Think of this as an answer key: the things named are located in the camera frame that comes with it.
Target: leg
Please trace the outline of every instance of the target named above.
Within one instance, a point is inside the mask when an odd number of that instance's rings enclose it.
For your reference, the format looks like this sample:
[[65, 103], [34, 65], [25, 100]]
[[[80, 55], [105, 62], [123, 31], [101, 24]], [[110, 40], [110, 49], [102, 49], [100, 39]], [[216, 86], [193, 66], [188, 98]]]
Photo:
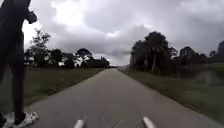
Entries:
[[[1, 89], [1, 84], [2, 84], [2, 80], [3, 80], [3, 76], [4, 76], [4, 72], [5, 72], [5, 68], [6, 68], [6, 60], [8, 57], [8, 53], [9, 53], [9, 49], [8, 49], [8, 41], [6, 40], [6, 38], [2, 38], [0, 34], [0, 41], [1, 41], [1, 47], [0, 47], [0, 89]], [[0, 110], [0, 128], [4, 125], [4, 123], [6, 122], [6, 119], [3, 117], [1, 110]]]
[[15, 47], [12, 52], [10, 67], [13, 75], [12, 81], [12, 97], [15, 112], [15, 124], [19, 124], [25, 118], [23, 112], [23, 84], [24, 84], [24, 35], [22, 31], [14, 38]]

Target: sky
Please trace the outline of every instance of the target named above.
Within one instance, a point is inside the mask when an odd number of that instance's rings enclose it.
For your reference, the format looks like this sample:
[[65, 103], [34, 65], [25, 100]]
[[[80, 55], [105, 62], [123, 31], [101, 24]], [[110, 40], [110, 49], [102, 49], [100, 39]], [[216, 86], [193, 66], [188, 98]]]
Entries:
[[129, 63], [130, 50], [159, 31], [171, 46], [208, 54], [224, 40], [224, 0], [32, 0], [39, 21], [24, 24], [25, 47], [34, 28], [51, 34], [50, 49], [87, 48], [112, 65]]

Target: asphalt road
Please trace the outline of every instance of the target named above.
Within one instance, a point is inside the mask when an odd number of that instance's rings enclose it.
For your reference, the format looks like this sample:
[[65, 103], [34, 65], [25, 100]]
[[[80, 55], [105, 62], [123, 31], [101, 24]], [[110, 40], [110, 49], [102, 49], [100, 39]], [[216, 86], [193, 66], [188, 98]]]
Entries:
[[103, 71], [27, 110], [40, 116], [34, 128], [73, 128], [82, 118], [88, 128], [143, 128], [143, 116], [149, 117], [156, 128], [222, 128], [115, 69]]

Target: treeline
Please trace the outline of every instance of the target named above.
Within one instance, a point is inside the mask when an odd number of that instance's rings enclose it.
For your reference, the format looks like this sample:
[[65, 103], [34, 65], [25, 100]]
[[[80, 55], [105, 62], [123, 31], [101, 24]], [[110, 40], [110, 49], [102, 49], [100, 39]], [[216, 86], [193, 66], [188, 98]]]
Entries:
[[154, 74], [170, 73], [186, 65], [224, 62], [224, 41], [210, 56], [194, 51], [186, 46], [178, 52], [169, 45], [166, 37], [159, 32], [151, 32], [144, 40], [135, 42], [131, 51], [130, 67]]
[[60, 67], [60, 68], [108, 68], [110, 62], [101, 57], [95, 59], [92, 53], [79, 49], [75, 54], [66, 53], [60, 49], [49, 50], [46, 44], [51, 36], [43, 30], [36, 30], [36, 37], [31, 41], [32, 46], [24, 53], [24, 64], [32, 67]]

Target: black pants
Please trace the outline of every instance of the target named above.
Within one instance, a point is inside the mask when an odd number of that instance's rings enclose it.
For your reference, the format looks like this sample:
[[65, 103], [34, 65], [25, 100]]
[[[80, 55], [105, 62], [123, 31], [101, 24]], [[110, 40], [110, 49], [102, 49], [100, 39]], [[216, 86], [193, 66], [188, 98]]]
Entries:
[[24, 35], [21, 30], [5, 35], [0, 33], [0, 85], [6, 66], [12, 72], [12, 100], [15, 120], [24, 116], [23, 112], [23, 84], [24, 84]]

